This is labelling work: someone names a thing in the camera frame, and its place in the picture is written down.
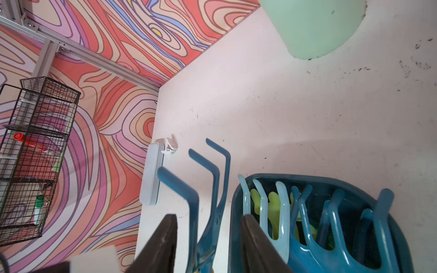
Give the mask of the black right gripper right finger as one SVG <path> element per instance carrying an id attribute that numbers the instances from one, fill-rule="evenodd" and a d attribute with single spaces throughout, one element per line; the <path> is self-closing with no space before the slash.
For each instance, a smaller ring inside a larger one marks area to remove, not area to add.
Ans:
<path id="1" fill-rule="evenodd" d="M 241 217 L 240 230 L 245 273 L 292 273 L 252 215 Z"/>

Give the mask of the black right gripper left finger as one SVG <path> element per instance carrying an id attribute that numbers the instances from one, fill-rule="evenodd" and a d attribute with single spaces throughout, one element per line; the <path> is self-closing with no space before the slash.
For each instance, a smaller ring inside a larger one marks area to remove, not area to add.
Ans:
<path id="1" fill-rule="evenodd" d="M 176 215 L 165 215 L 125 273 L 173 273 L 177 247 Z"/>

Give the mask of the teal storage box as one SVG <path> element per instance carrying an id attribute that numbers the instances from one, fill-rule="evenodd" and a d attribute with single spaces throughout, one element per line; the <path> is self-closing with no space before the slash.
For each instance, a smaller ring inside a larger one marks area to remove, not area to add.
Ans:
<path id="1" fill-rule="evenodd" d="M 364 191 L 349 183 L 328 177 L 285 174 L 255 174 L 249 177 L 240 176 L 240 185 L 233 195 L 231 209 L 228 258 L 228 271 L 230 273 L 244 273 L 241 256 L 241 217 L 252 215 L 259 224 L 259 215 L 255 214 L 254 203 L 250 197 L 250 190 L 256 188 L 253 183 L 254 179 L 259 180 L 266 194 L 277 191 L 275 186 L 277 181 L 284 183 L 290 198 L 290 214 L 293 204 L 292 187 L 296 186 L 299 192 L 303 192 L 306 185 L 311 185 L 313 191 L 306 201 L 306 207 L 313 237 L 317 236 L 325 201 L 331 199 L 336 190 L 342 189 L 345 195 L 339 207 L 339 215 L 346 246 L 351 254 L 354 253 L 353 245 L 361 214 L 365 209 L 373 209 L 378 200 L 378 198 L 372 198 Z M 414 269 L 405 236 L 390 214 L 388 216 L 388 224 L 399 264 L 399 273 L 411 273 Z M 361 264 L 372 269 L 379 268 L 381 266 L 381 258 L 377 248 L 374 227 L 368 229 L 365 243 L 365 254 L 361 260 Z"/>

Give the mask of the light blue rake pale handle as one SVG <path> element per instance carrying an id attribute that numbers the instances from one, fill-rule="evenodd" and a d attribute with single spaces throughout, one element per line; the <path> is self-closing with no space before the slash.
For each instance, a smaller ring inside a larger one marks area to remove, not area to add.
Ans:
<path id="1" fill-rule="evenodd" d="M 254 205 L 259 208 L 259 225 L 284 263 L 290 252 L 290 198 L 284 183 L 277 181 L 276 192 L 266 194 L 259 180 L 253 183 L 258 192 Z"/>

